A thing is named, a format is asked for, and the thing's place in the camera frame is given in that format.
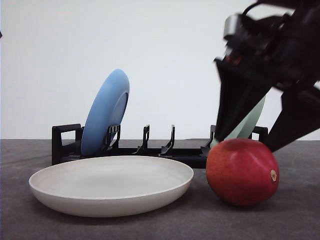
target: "table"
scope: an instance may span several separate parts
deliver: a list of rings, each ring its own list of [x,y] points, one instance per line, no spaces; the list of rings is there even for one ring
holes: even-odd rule
[[[205,142],[177,140],[176,146]],[[140,143],[122,140],[120,146]],[[207,184],[205,169],[194,169],[189,190],[175,202],[118,218],[63,214],[32,195],[28,179],[50,166],[50,140],[1,140],[0,144],[2,240],[320,239],[320,141],[295,141],[275,153],[279,188],[259,205],[238,208],[221,202]]]

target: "mint green plate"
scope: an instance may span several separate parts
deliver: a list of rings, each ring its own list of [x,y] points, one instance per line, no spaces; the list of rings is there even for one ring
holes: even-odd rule
[[[224,139],[234,139],[234,138],[245,138],[247,139],[252,131],[254,130],[259,117],[261,115],[262,109],[264,108],[266,97],[264,96],[260,102],[248,113],[247,116],[239,123],[238,126]],[[216,145],[218,141],[213,139],[211,143],[211,148]]]

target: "black dish rack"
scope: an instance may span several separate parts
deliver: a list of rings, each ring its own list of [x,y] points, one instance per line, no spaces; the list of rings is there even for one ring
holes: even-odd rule
[[[107,128],[104,138],[104,148],[90,156],[81,155],[81,139],[84,131],[84,126],[80,124],[69,124],[52,127],[52,155],[51,164],[61,164],[79,159],[106,157],[106,156],[152,156],[176,160],[187,164],[194,169],[206,168],[206,160],[210,151],[210,144],[214,139],[216,130],[215,125],[210,127],[210,139],[205,145],[198,148],[174,148],[175,145],[175,131],[174,125],[171,126],[171,138],[165,146],[159,148],[149,148],[148,140],[150,133],[150,126],[143,128],[142,144],[138,147],[119,147],[121,126],[113,125]],[[75,131],[75,140],[72,143],[63,145],[61,133]],[[259,134],[259,141],[264,142],[268,135],[267,127],[256,126],[252,133]],[[111,141],[112,136],[116,134],[116,140]]]

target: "white wall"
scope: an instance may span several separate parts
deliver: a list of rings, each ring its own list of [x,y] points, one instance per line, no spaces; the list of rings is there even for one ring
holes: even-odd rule
[[[1,138],[50,139],[53,125],[85,124],[105,78],[130,80],[123,139],[207,138],[219,107],[213,64],[225,19],[253,0],[2,0]],[[254,16],[284,13],[259,6]],[[266,99],[271,127],[281,93]],[[304,139],[320,140],[320,131]]]

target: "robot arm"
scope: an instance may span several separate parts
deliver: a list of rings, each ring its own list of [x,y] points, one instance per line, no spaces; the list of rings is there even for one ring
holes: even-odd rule
[[[265,3],[294,13],[250,18],[248,11]],[[223,59],[215,59],[221,80],[214,137],[223,141],[254,106],[275,87],[283,91],[282,111],[265,144],[272,150],[320,128],[320,2],[258,0],[225,22]]]

